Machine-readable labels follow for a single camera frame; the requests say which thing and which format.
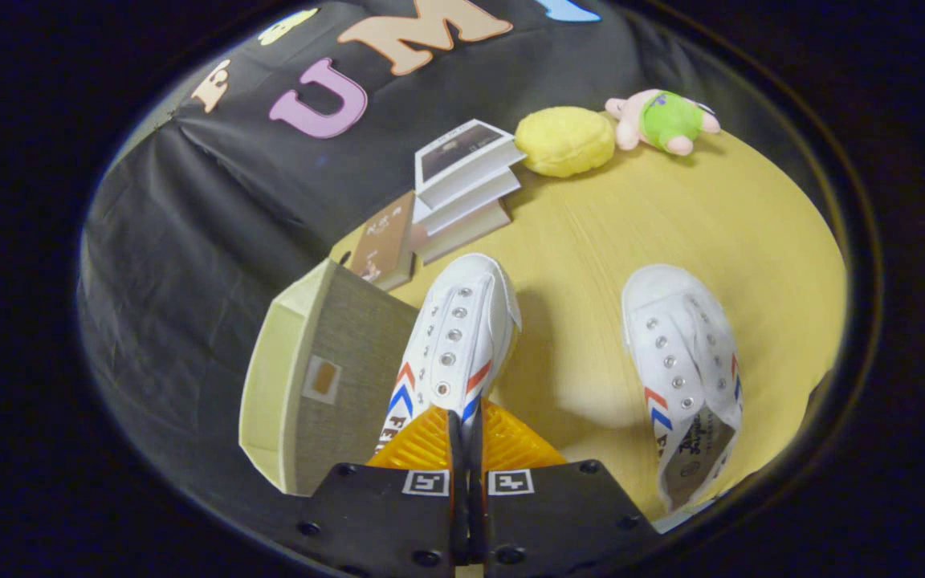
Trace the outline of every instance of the canvas sneaker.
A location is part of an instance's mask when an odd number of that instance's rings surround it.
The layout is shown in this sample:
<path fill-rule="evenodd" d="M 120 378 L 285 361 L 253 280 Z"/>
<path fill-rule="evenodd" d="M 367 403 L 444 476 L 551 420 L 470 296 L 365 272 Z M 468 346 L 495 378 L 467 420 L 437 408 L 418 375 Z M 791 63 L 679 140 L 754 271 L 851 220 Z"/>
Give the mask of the canvas sneaker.
<path fill-rule="evenodd" d="M 733 329 L 705 285 L 667 264 L 635 271 L 621 309 L 654 427 L 658 493 L 667 509 L 693 504 L 727 464 L 741 429 Z"/>
<path fill-rule="evenodd" d="M 498 261 L 470 253 L 449 263 L 416 317 L 375 453 L 431 406 L 458 414 L 467 440 L 521 328 L 516 291 Z"/>

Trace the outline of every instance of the wooden tabletop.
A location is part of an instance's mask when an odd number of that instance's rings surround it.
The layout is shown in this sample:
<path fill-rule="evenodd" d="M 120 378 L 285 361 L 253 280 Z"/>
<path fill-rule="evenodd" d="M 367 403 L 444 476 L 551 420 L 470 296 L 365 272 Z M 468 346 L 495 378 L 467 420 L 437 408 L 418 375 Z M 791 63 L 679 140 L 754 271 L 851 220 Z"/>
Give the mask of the wooden tabletop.
<path fill-rule="evenodd" d="M 647 264 L 686 268 L 727 312 L 744 388 L 741 436 L 705 499 L 774 458 L 833 365 L 845 318 L 844 261 L 800 188 L 726 132 L 702 134 L 686 158 L 645 144 L 617 150 L 605 167 L 569 179 L 513 169 L 522 184 L 504 198 L 513 223 L 427 267 L 417 260 L 412 281 L 390 293 L 419 307 L 454 256 L 498 259 L 524 333 L 492 401 L 568 460 L 602 460 L 658 519 L 657 454 L 621 337 L 620 292 Z M 355 248 L 361 233 L 331 256 Z"/>

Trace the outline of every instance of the yellow plush toy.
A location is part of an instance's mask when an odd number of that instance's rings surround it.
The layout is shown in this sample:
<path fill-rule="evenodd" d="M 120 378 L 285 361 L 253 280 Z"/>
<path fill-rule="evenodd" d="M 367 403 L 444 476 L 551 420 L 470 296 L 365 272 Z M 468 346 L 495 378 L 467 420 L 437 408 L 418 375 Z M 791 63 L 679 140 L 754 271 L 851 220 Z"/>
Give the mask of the yellow plush toy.
<path fill-rule="evenodd" d="M 616 134 L 602 114 L 557 106 L 528 114 L 516 128 L 524 165 L 539 175 L 569 177 L 601 167 L 613 157 Z"/>

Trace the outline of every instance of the pink plush doll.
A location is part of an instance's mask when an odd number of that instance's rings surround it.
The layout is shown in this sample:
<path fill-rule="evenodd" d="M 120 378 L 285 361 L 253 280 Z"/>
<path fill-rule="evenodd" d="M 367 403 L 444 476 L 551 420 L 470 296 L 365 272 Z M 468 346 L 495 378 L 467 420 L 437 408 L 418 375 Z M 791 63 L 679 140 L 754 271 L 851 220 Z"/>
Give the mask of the pink plush doll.
<path fill-rule="evenodd" d="M 620 150 L 631 150 L 640 140 L 686 157 L 694 150 L 698 132 L 719 132 L 719 121 L 705 105 L 657 88 L 626 100 L 609 99 L 605 110 L 620 121 L 616 127 Z"/>

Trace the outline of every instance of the stack of books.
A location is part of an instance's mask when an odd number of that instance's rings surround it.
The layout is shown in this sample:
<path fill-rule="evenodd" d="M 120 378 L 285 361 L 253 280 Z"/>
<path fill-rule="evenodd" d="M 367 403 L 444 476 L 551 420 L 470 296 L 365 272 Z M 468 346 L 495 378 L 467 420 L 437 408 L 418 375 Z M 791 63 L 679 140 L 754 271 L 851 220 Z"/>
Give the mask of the stack of books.
<path fill-rule="evenodd" d="M 430 263 L 511 222 L 500 198 L 520 187 L 513 135 L 470 120 L 416 151 L 410 245 Z"/>

